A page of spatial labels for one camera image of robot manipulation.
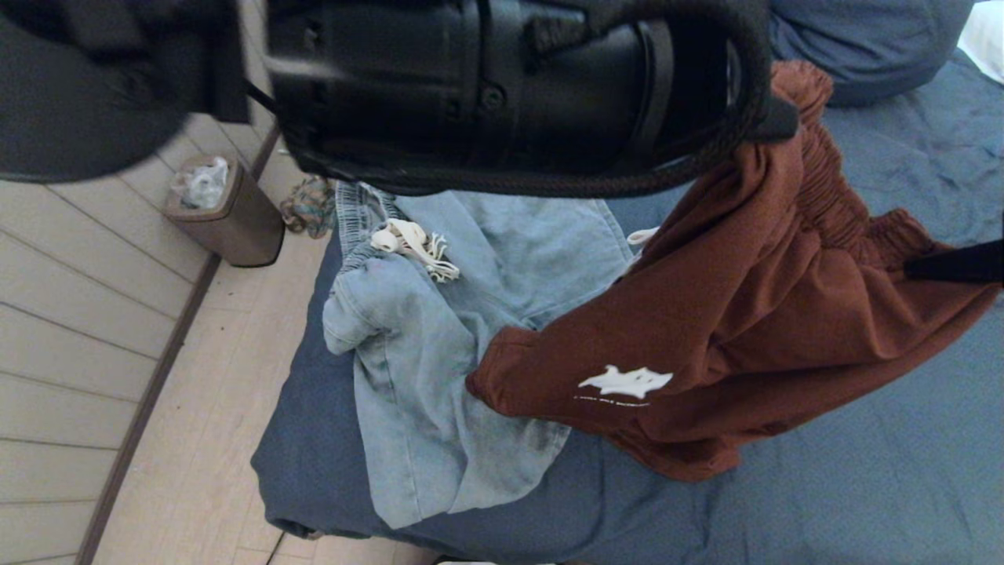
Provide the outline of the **rust brown shorts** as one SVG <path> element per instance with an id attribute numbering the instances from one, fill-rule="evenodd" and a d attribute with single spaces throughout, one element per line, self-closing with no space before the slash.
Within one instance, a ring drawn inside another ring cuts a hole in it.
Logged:
<path id="1" fill-rule="evenodd" d="M 904 274 L 944 246 L 849 186 L 822 122 L 831 78 L 778 62 L 772 89 L 798 111 L 793 138 L 742 144 L 702 176 L 595 299 L 542 330 L 500 330 L 467 375 L 474 397 L 699 482 L 738 466 L 743 444 L 907 374 L 990 310 L 990 283 Z"/>

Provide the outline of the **light blue denim shorts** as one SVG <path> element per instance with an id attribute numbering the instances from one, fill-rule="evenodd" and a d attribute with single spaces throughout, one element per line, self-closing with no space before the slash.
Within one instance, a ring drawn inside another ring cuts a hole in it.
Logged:
<path id="1" fill-rule="evenodd" d="M 331 353 L 354 354 L 376 515 L 394 529 L 513 503 L 539 485 L 565 425 L 498 414 L 466 376 L 506 328 L 539 330 L 606 289 L 632 253 L 605 200 L 338 183 Z"/>

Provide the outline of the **crumpled blue duvet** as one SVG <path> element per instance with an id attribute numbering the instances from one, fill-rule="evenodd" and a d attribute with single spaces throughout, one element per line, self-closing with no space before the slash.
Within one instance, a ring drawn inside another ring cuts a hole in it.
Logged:
<path id="1" fill-rule="evenodd" d="M 773 54 L 824 69 L 833 106 L 868 106 L 932 82 L 976 2 L 769 0 Z"/>

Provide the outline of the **multicoloured rag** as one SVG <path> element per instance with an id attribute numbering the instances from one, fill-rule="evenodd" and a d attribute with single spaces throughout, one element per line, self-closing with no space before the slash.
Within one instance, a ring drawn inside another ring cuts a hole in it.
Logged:
<path id="1" fill-rule="evenodd" d="M 303 179 L 279 205 L 286 229 L 294 235 L 322 239 L 336 225 L 337 182 L 323 177 Z"/>

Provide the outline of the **white pillow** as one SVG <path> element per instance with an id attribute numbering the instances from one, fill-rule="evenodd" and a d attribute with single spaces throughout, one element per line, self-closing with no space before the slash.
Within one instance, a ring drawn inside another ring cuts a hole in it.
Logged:
<path id="1" fill-rule="evenodd" d="M 957 47 L 983 75 L 1004 86 L 1004 0 L 976 2 Z"/>

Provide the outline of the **blue bed cover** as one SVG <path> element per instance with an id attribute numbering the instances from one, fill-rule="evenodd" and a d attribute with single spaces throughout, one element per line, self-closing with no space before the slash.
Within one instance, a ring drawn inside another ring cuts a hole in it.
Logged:
<path id="1" fill-rule="evenodd" d="M 914 92 L 826 110 L 875 214 L 908 209 L 950 246 L 997 239 L 1004 86 L 957 49 Z M 331 236 L 304 340 L 250 459 L 263 517 L 289 536 L 387 538 L 510 565 L 1004 565 L 1004 296 L 909 375 L 679 483 L 573 432 L 526 497 L 394 530 L 373 510 L 352 354 L 324 343 L 341 267 Z"/>

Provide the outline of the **brown trash bin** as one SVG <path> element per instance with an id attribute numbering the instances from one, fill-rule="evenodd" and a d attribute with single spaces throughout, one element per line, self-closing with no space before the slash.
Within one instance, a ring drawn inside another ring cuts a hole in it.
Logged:
<path id="1" fill-rule="evenodd" d="M 228 185 L 215 208 L 184 209 L 170 188 L 162 211 L 176 228 L 233 267 L 269 267 L 286 233 L 281 214 L 240 161 L 223 158 Z"/>

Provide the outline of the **clear plastic bin bag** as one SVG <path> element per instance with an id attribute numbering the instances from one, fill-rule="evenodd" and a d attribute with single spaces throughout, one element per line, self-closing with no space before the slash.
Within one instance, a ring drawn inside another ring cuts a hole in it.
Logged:
<path id="1" fill-rule="evenodd" d="M 184 209 L 212 209 L 224 196 L 228 174 L 228 161 L 222 156 L 200 157 L 183 165 L 169 188 Z"/>

